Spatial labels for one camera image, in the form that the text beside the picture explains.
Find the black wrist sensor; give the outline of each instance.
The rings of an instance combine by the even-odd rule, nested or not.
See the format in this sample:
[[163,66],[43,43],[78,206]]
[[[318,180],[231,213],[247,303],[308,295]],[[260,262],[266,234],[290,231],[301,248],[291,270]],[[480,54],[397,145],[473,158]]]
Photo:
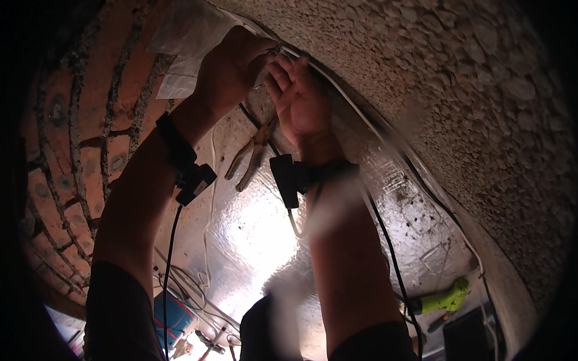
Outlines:
[[197,154],[189,142],[180,136],[167,112],[157,120],[157,129],[169,149],[166,161],[177,173],[176,186],[182,189],[176,201],[186,206],[213,184],[217,175],[208,164],[195,164]]
[[359,164],[350,163],[345,159],[309,168],[304,162],[293,163],[291,154],[283,154],[271,158],[269,164],[287,209],[299,208],[297,192],[305,194],[312,185],[347,177],[357,177],[360,173]]

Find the green power drill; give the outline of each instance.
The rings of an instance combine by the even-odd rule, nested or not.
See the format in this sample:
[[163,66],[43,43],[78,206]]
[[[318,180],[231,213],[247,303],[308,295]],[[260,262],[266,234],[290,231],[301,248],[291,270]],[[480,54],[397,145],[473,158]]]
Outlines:
[[428,333],[432,333],[460,309],[468,295],[468,286],[468,280],[459,278],[448,291],[409,300],[409,305],[407,306],[416,315],[441,309],[447,311],[444,316],[438,318],[429,326]]

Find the blue container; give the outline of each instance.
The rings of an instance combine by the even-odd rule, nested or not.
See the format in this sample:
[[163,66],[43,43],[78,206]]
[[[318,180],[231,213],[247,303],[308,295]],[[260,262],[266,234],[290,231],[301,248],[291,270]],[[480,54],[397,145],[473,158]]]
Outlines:
[[[158,339],[161,341],[162,348],[165,348],[162,292],[154,298],[153,316]],[[170,292],[166,293],[166,335],[169,351],[175,348],[176,343],[184,336],[184,331],[194,319],[191,311],[181,301],[177,300]]]

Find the textured ceiling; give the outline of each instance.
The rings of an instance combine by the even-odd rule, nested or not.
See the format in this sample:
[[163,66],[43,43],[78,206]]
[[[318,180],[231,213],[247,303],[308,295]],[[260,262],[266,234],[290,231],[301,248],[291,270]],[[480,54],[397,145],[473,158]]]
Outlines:
[[575,140],[556,71],[510,1],[210,2],[310,53],[374,105],[544,310],[574,221]]

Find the shirt sleeve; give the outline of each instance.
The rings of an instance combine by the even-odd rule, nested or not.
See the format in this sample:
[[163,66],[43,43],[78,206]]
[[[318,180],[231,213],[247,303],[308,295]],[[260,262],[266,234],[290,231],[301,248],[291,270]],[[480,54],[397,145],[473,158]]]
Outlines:
[[165,360],[142,285],[112,263],[92,267],[86,301],[87,360]]
[[415,361],[412,339],[402,322],[385,322],[359,331],[341,343],[329,361]]

